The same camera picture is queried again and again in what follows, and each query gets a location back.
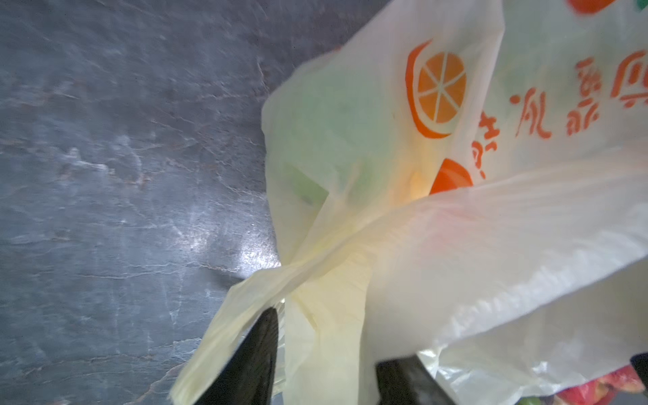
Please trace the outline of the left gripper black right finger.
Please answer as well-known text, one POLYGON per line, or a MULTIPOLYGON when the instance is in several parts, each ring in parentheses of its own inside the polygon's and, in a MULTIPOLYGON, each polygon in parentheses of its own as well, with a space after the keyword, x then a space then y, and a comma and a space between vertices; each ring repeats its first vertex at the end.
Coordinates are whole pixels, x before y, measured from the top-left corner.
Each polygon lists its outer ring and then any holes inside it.
POLYGON ((416 355, 376 365, 379 405, 455 405, 416 355))

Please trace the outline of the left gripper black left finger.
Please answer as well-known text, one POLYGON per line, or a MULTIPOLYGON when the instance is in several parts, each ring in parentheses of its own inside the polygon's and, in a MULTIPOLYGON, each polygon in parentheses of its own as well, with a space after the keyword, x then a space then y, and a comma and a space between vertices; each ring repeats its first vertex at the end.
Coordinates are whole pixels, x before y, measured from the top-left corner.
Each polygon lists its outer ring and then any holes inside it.
POLYGON ((199 405, 268 405, 278 354, 278 312, 265 310, 231 359, 197 400, 199 405))

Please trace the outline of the red fake strawberry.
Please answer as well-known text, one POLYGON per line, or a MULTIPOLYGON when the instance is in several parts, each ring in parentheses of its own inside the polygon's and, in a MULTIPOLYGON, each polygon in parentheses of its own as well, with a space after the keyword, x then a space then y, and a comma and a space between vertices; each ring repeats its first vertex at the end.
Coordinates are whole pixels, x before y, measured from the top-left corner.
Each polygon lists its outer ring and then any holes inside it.
POLYGON ((554 404, 597 405, 610 404, 618 393, 640 394, 646 391, 644 383, 632 366, 599 377, 593 381, 567 388, 555 395, 554 404))

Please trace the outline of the yellow plastic bag fruit print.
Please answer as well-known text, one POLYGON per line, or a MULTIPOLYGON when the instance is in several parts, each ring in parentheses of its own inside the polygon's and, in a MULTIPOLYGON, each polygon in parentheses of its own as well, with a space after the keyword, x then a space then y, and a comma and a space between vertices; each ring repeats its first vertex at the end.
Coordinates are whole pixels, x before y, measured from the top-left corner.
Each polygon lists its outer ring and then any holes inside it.
POLYGON ((392 1, 262 130, 281 264, 231 288, 173 403, 271 307, 288 404, 374 404, 410 355, 513 404, 646 351, 646 2, 392 1))

